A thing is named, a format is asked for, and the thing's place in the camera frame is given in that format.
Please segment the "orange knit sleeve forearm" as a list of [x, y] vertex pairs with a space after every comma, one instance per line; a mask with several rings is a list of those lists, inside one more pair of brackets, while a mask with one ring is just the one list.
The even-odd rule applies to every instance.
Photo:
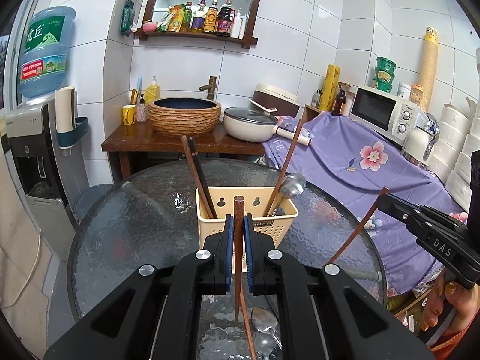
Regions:
[[479, 327], [471, 326], [430, 349], [437, 360], [479, 360]]

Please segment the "right hand yellow nails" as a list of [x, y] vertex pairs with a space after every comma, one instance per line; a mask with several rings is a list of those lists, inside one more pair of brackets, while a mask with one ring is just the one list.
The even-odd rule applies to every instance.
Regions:
[[421, 330], [426, 332], [437, 327], [451, 306], [456, 316], [442, 335], [455, 336], [468, 328], [479, 312], [479, 286], [476, 284], [472, 289], [466, 289], [453, 280], [447, 280], [446, 273], [444, 269], [434, 281], [422, 313]]

